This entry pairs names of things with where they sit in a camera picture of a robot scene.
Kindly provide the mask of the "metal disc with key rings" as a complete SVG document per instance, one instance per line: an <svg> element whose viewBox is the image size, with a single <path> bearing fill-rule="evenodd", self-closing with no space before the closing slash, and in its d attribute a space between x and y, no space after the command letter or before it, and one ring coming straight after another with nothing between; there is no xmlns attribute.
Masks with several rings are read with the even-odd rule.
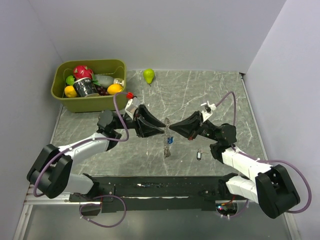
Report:
<svg viewBox="0 0 320 240"><path fill-rule="evenodd" d="M170 135L170 120L166 117L164 119L165 129L164 129L164 149L163 156L164 158L169 158L171 156L170 145L173 142L173 137Z"/></svg>

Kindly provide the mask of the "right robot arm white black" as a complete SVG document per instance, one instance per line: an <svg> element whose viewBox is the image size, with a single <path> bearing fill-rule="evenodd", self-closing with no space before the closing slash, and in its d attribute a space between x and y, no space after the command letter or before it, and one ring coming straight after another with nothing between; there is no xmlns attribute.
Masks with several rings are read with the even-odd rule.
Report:
<svg viewBox="0 0 320 240"><path fill-rule="evenodd" d="M301 202L284 166L259 162L246 156L236 147L237 130L234 125L224 123L216 126L209 120L203 120L202 113L196 111L169 128L189 141L197 136L214 140L215 143L209 146L212 157L238 171L229 173L219 180L218 193L223 199L227 200L236 195L251 200L272 219Z"/></svg>

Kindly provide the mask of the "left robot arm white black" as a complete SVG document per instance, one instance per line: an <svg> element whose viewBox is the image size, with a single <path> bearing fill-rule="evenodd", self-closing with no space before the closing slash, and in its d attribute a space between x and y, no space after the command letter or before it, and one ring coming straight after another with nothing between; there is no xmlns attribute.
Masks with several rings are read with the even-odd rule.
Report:
<svg viewBox="0 0 320 240"><path fill-rule="evenodd" d="M129 138L122 138L117 129L134 129L138 137L148 138L163 134L166 125L140 104L132 115L109 109L102 111L97 126L97 131L85 139L59 147L48 144L41 150L26 176L34 186L35 197L54 199L68 192L81 194L87 201L95 200L101 193L100 183L86 173L72 174L73 163L107 152L119 142L127 141Z"/></svg>

